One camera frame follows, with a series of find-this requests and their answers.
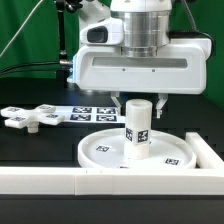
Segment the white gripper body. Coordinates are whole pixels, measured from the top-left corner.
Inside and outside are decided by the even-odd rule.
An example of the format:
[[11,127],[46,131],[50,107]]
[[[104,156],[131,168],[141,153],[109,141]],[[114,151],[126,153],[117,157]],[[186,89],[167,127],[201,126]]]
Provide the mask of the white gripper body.
[[211,48],[207,38],[173,39],[154,57],[129,58],[116,46],[84,46],[73,58],[73,82],[86,90],[200,94]]

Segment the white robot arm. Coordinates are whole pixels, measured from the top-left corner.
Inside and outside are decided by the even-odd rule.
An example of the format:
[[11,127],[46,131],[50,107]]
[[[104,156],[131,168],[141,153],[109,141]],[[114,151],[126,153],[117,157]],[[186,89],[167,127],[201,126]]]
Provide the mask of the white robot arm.
[[112,0],[110,16],[80,31],[70,83],[83,90],[156,93],[158,112],[170,94],[206,87],[211,37],[196,28],[171,31],[172,0]]

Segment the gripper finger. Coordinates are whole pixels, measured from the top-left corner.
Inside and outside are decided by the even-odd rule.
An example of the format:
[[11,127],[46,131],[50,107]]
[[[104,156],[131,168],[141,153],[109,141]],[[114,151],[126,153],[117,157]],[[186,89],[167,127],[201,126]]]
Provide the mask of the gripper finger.
[[121,108],[123,106],[123,101],[119,92],[112,92],[111,99],[117,108]]
[[168,95],[165,93],[158,94],[158,102],[156,104],[156,118],[159,119],[162,115],[163,107],[168,101]]

